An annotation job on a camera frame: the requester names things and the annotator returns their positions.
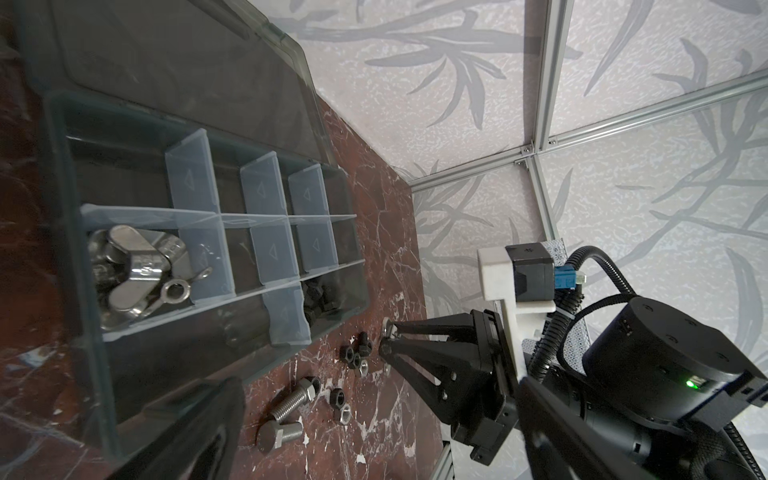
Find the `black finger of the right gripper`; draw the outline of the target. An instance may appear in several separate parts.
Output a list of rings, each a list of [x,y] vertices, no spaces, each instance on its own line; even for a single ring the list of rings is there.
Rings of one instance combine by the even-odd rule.
[[[443,423],[461,421],[486,384],[486,355],[473,343],[387,338],[379,355]]]
[[[473,316],[461,313],[418,321],[392,322],[384,327],[383,340],[393,340],[401,334],[447,336],[457,342],[477,342]]]

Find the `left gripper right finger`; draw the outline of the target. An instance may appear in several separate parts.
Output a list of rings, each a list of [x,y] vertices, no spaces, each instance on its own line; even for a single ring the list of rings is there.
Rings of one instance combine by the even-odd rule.
[[[541,383],[529,377],[515,393],[521,431],[535,479],[649,479],[570,411]]]

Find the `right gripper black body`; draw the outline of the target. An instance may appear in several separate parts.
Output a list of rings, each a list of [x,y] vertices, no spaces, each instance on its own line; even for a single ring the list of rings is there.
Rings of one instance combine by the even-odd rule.
[[[463,398],[451,422],[451,438],[471,448],[471,460],[489,465],[518,424],[516,370],[501,315],[473,310],[470,317],[481,367],[458,380]]]

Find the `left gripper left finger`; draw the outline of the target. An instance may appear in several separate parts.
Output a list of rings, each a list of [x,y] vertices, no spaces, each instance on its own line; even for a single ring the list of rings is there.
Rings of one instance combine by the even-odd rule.
[[[244,413],[242,380],[227,378],[109,477],[228,479]]]

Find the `silver eye nut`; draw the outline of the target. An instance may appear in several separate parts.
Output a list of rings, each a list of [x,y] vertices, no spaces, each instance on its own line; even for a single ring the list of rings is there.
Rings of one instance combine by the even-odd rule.
[[[207,278],[213,270],[213,267],[207,267],[189,279],[172,278],[168,280],[161,287],[158,298],[141,313],[139,318],[147,318],[165,305],[178,305],[185,302],[191,296],[191,285]]]

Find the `silver wing nut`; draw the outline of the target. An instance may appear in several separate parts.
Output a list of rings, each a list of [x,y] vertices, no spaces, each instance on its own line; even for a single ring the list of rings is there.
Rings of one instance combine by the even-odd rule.
[[[148,306],[148,297],[158,287],[171,264],[166,256],[147,241],[137,229],[116,225],[107,232],[111,246],[125,254],[127,279],[109,294],[108,305],[114,314],[131,320]]]

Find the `grey compartment organizer box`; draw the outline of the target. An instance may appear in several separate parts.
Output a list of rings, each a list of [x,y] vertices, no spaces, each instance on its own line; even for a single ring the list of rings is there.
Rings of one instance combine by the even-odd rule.
[[[362,313],[356,212],[301,46],[249,1],[18,1],[86,442],[122,462],[215,380],[256,379]],[[133,320],[107,232],[129,225],[191,296]],[[310,326],[302,283],[341,308]]]

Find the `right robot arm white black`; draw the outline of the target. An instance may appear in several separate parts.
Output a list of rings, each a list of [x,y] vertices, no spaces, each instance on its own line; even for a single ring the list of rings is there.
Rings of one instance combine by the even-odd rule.
[[[587,349],[564,355],[587,314],[561,301],[532,358],[515,362],[497,313],[396,325],[381,357],[419,394],[471,458],[491,464],[523,433],[537,479],[759,479],[734,418],[767,401],[766,376],[721,332],[630,294]]]

